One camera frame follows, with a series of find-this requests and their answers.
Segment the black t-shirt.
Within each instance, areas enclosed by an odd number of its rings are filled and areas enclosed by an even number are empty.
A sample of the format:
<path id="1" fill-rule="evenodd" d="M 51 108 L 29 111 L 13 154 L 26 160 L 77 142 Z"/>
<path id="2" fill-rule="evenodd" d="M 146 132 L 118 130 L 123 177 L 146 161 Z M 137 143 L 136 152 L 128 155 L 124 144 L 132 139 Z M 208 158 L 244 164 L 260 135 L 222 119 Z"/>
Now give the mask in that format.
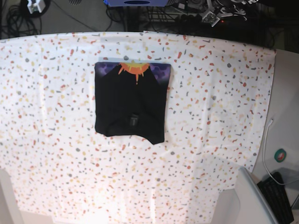
<path id="1" fill-rule="evenodd" d="M 164 120 L 171 65 L 97 62 L 95 131 L 107 137 L 137 135 L 164 142 Z"/>

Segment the terrazzo pattern tablecloth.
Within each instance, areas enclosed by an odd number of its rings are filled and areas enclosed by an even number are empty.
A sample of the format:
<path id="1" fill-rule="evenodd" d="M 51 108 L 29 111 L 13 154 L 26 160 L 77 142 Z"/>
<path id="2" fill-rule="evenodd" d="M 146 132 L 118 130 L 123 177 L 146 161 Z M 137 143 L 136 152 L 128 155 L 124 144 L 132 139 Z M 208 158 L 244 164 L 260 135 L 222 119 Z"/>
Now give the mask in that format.
<path id="1" fill-rule="evenodd" d="M 0 42 L 0 191 L 23 211 L 75 224 L 205 224 L 251 171 L 276 53 L 154 32 Z M 164 142 L 95 131 L 97 62 L 167 63 Z"/>

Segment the grey laptop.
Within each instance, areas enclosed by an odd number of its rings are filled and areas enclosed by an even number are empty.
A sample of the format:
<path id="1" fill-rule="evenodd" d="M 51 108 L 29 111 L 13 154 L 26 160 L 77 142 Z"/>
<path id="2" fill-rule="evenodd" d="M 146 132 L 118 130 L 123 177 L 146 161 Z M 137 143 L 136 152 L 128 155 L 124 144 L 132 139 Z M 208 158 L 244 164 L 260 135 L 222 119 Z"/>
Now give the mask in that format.
<path id="1" fill-rule="evenodd" d="M 240 168 L 235 186 L 240 201 L 237 224 L 277 224 L 270 206 L 245 168 Z"/>

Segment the black keyboard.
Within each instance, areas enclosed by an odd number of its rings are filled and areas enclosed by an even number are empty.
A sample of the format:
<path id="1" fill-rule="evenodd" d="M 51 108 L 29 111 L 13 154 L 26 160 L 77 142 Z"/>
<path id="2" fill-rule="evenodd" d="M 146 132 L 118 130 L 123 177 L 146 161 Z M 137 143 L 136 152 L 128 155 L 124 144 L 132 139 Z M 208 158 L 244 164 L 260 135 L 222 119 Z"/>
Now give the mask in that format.
<path id="1" fill-rule="evenodd" d="M 290 224 L 294 221 L 292 209 L 285 187 L 277 184 L 271 177 L 257 184 L 279 224 Z"/>

